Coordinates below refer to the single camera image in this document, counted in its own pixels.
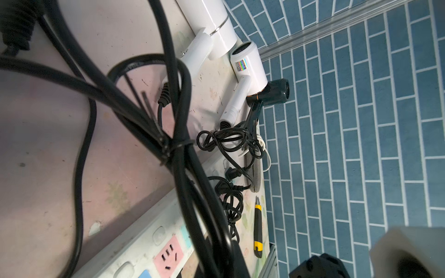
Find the white power strip coloured sockets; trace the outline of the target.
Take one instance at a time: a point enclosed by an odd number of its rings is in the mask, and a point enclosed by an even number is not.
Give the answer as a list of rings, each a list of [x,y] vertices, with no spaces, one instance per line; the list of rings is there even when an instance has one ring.
[[[176,190],[172,190],[74,277],[175,278],[193,252]]]

